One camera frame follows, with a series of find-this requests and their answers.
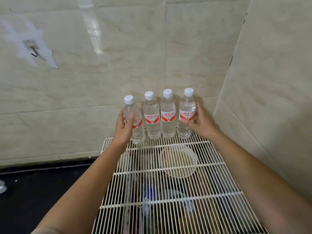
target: forearm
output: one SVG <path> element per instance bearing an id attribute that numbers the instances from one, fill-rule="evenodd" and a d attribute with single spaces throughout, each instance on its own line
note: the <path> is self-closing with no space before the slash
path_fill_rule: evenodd
<path id="1" fill-rule="evenodd" d="M 220 152 L 256 214 L 271 233 L 310 226 L 311 206 L 286 181 L 219 131 L 211 142 Z"/>
<path id="2" fill-rule="evenodd" d="M 69 188 L 39 223 L 62 234 L 91 232 L 122 151 L 110 145 Z"/>

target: hand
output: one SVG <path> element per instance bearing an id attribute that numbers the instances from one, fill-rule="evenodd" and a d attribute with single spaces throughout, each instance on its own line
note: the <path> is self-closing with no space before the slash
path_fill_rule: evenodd
<path id="1" fill-rule="evenodd" d="M 126 124 L 123 117 L 123 110 L 120 111 L 116 122 L 115 135 L 112 141 L 112 145 L 116 146 L 118 149 L 121 149 L 121 153 L 126 150 L 127 144 L 130 141 L 134 121 L 135 114 L 131 112 L 129 120 Z"/>
<path id="2" fill-rule="evenodd" d="M 197 133 L 200 137 L 204 139 L 210 139 L 211 136 L 218 131 L 218 129 L 214 126 L 213 122 L 209 119 L 207 115 L 205 115 L 201 105 L 198 101 L 196 101 L 197 110 L 198 110 L 198 119 L 197 123 L 190 122 L 188 120 L 182 119 L 181 121 L 190 127 L 195 133 Z"/>

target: water bottle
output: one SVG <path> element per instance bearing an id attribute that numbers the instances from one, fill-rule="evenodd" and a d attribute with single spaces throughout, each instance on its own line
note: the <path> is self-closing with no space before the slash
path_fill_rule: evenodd
<path id="1" fill-rule="evenodd" d="M 176 106 L 172 98 L 172 90 L 163 91 L 164 98 L 160 103 L 161 132 L 163 137 L 172 138 L 175 135 Z"/>
<path id="2" fill-rule="evenodd" d="M 141 144 L 145 140 L 143 117 L 140 108 L 133 102 L 133 96 L 128 95 L 124 98 L 126 105 L 124 106 L 124 117 L 129 120 L 131 112 L 135 114 L 135 121 L 133 123 L 131 140 L 134 144 Z"/>
<path id="3" fill-rule="evenodd" d="M 151 139 L 158 139 L 161 136 L 159 123 L 159 104 L 154 99 L 154 93 L 147 91 L 145 93 L 145 103 L 143 113 L 146 122 L 147 134 Z"/>
<path id="4" fill-rule="evenodd" d="M 177 135 L 181 139 L 187 139 L 192 134 L 192 129 L 183 124 L 181 119 L 193 121 L 196 110 L 196 103 L 193 97 L 194 90 L 192 88 L 186 88 L 184 90 L 184 97 L 179 103 L 179 120 L 177 123 Z"/>

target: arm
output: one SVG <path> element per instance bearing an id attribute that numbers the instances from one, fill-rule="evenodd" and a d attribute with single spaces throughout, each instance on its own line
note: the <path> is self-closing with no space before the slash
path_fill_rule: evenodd
<path id="1" fill-rule="evenodd" d="M 272 234 L 311 233 L 311 204 L 277 173 L 216 129 L 198 102 L 197 108 L 197 123 L 183 122 L 213 143 L 268 231 Z"/>
<path id="2" fill-rule="evenodd" d="M 37 228 L 53 228 L 61 234 L 91 232 L 119 157 L 126 150 L 132 136 L 133 122 L 132 114 L 125 126 L 123 111 L 120 112 L 111 145 L 50 209 Z"/>

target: bottle label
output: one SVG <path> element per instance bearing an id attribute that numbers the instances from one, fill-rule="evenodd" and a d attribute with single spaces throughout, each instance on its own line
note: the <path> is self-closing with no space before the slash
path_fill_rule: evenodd
<path id="1" fill-rule="evenodd" d="M 163 122 L 170 122 L 175 119 L 175 111 L 172 112 L 161 112 L 161 120 Z"/>
<path id="2" fill-rule="evenodd" d="M 135 118 L 135 122 L 133 123 L 133 129 L 142 126 L 143 120 L 142 117 Z"/>
<path id="3" fill-rule="evenodd" d="M 179 113 L 179 119 L 180 120 L 185 119 L 188 121 L 193 121 L 194 117 L 195 117 L 195 112 L 187 112 L 187 111 L 180 110 L 180 113 Z"/>
<path id="4" fill-rule="evenodd" d="M 144 114 L 144 117 L 147 124 L 156 124 L 159 122 L 159 113 L 153 115 Z"/>

